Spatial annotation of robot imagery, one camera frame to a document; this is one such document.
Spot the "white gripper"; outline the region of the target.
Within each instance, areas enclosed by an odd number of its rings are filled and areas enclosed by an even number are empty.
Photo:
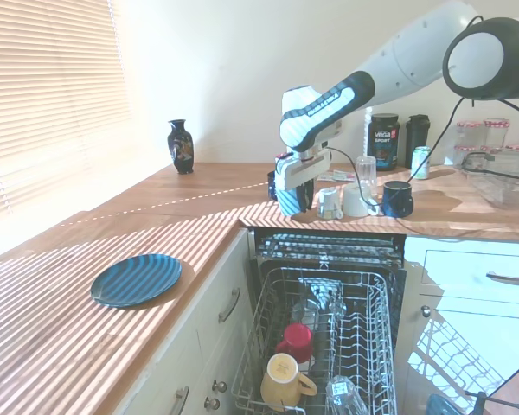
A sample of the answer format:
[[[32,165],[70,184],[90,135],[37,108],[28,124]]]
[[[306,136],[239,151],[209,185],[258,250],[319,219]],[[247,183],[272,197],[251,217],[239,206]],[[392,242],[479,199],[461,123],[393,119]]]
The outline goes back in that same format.
[[[277,190],[297,188],[300,211],[311,210],[315,196],[315,179],[328,171],[330,164],[330,151],[325,148],[279,155],[275,162],[275,187]]]

